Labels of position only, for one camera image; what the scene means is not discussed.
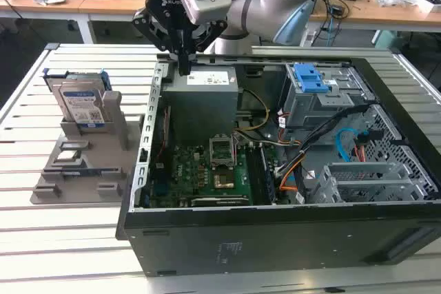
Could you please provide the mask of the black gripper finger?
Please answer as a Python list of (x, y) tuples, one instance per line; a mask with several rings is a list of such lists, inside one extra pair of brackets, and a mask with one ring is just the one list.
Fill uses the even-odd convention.
[(148, 12), (136, 12), (132, 19), (134, 27), (160, 51), (168, 51), (177, 62), (179, 74), (185, 74), (185, 51), (178, 31), (171, 25), (164, 28), (153, 22)]
[(189, 29), (185, 31), (185, 74), (190, 73), (195, 53), (204, 52), (226, 28), (225, 20), (189, 25)]

